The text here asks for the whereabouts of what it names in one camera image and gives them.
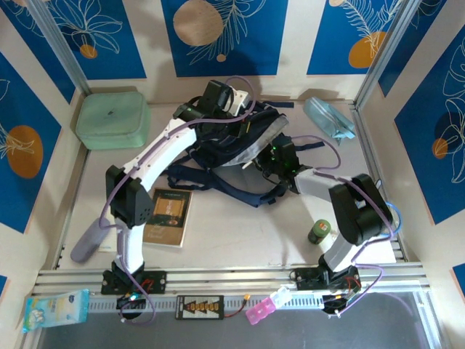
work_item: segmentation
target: green plastic box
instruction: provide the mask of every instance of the green plastic box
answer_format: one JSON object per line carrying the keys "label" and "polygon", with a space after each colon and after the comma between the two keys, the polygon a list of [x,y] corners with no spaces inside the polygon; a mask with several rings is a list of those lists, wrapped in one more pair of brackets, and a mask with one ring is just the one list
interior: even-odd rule
{"label": "green plastic box", "polygon": [[139,92],[97,93],[84,99],[76,134],[93,151],[137,148],[147,141],[150,119]]}

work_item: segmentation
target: blue tissue pack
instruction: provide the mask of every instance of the blue tissue pack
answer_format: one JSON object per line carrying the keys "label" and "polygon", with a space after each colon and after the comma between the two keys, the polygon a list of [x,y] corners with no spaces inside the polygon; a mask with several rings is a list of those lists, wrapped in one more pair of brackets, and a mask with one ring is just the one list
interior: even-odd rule
{"label": "blue tissue pack", "polygon": [[85,322],[88,308],[88,289],[48,298],[28,298],[23,332],[33,331],[39,327],[55,327]]}
{"label": "blue tissue pack", "polygon": [[329,137],[341,144],[344,138],[355,137],[355,125],[331,104],[319,98],[311,97],[305,101],[304,112]]}

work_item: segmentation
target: blue cable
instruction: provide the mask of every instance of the blue cable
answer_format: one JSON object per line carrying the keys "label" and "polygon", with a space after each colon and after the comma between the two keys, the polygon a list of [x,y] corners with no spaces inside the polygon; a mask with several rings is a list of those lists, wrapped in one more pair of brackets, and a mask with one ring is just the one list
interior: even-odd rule
{"label": "blue cable", "polygon": [[[397,228],[394,230],[394,236],[396,236],[397,233],[399,233],[400,229],[402,229],[402,224],[403,224],[402,214],[400,213],[400,210],[395,205],[391,204],[390,202],[386,201],[386,205],[390,207],[391,209],[393,209],[395,213],[397,214],[397,216],[399,217],[399,224],[397,225]],[[389,234],[381,234],[381,236],[387,237],[389,236]]]}

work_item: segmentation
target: gray floor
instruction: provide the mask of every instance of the gray floor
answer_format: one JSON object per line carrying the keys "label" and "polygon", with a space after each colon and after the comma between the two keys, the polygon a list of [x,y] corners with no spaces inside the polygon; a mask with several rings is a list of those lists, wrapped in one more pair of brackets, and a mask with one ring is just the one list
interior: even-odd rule
{"label": "gray floor", "polygon": [[158,313],[150,327],[122,324],[116,314],[89,314],[85,324],[44,330],[39,348],[428,348],[413,296],[402,298],[410,310],[395,298],[369,294],[340,319],[320,310],[279,310],[256,326],[244,314],[177,321],[174,313]]}

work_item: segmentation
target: white wall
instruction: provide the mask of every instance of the white wall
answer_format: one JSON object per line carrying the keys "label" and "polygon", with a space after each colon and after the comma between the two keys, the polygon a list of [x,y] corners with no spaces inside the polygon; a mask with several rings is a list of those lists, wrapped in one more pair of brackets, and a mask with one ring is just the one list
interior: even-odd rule
{"label": "white wall", "polygon": [[384,186],[403,212],[404,239],[423,262],[454,348],[465,348],[465,299],[452,276],[452,267],[465,262],[465,210],[432,223],[394,119],[464,25],[465,3],[448,0],[387,98],[376,88],[362,110]]}
{"label": "white wall", "polygon": [[[278,74],[251,78],[262,96],[291,99],[318,96],[328,100],[355,97],[365,74],[307,76],[326,2],[289,0]],[[149,103],[185,102],[201,95],[210,78],[176,77],[160,0],[124,0],[124,6],[147,79],[95,80],[89,82],[90,86],[135,86]]]}
{"label": "white wall", "polygon": [[18,233],[0,223],[0,274],[9,279],[0,302],[0,348],[8,349],[22,328],[25,297],[50,246],[57,243],[70,204],[68,184],[81,143],[70,130],[74,105],[66,103],[1,10],[0,51],[62,126],[26,232]]}

